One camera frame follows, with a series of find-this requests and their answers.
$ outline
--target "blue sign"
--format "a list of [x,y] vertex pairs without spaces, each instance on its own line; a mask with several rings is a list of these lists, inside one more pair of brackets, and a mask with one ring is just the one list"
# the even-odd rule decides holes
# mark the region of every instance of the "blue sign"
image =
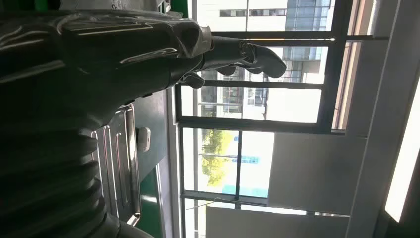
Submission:
[[[232,159],[232,162],[238,162],[238,159]],[[258,164],[260,162],[260,158],[258,156],[242,156],[241,163],[245,164]]]

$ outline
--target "green foliage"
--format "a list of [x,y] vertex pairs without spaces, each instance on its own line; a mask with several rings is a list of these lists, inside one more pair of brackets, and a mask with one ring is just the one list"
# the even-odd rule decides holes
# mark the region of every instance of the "green foliage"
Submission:
[[[223,130],[203,130],[203,152],[209,154],[224,154],[232,135]],[[209,176],[209,186],[217,186],[226,172],[224,164],[227,158],[204,155],[202,160],[203,174]]]

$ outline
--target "window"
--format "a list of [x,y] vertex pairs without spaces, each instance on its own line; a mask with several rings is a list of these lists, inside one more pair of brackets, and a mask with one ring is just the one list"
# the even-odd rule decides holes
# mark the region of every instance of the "window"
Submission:
[[289,0],[287,2],[286,31],[330,30],[328,17],[333,8],[329,0]]
[[220,10],[220,17],[226,16],[246,16],[246,10]]
[[286,9],[250,9],[249,16],[285,16]]
[[223,87],[222,100],[223,111],[227,113],[240,113],[242,110],[242,95],[243,88],[229,88]]
[[278,0],[264,6],[260,0],[197,2],[201,26],[268,47],[283,59],[286,71],[271,78],[243,68],[229,76],[208,70],[197,73],[204,87],[175,87],[186,237],[205,237],[206,208],[214,205],[306,215],[266,207],[274,135],[346,128],[357,68],[352,61],[360,48],[355,33],[349,33],[352,39],[345,35],[350,26],[343,19],[351,14],[346,1],[337,6],[335,0]]

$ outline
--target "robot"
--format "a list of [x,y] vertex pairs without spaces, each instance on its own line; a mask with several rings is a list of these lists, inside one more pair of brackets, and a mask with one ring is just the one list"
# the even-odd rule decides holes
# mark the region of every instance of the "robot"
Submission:
[[0,217],[10,238],[151,237],[106,212],[88,133],[135,98],[202,87],[198,71],[286,70],[267,48],[154,12],[25,12],[0,22]]

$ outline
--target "building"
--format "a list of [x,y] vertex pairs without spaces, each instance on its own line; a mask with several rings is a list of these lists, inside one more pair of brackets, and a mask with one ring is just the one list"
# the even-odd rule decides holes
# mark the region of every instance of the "building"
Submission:
[[[203,0],[198,22],[212,31],[325,31],[334,0]],[[286,63],[279,79],[253,75],[239,68],[231,76],[211,70],[201,72],[205,80],[323,83],[327,47],[271,48]],[[203,87],[199,99],[202,117],[267,119],[269,90],[266,88]]]

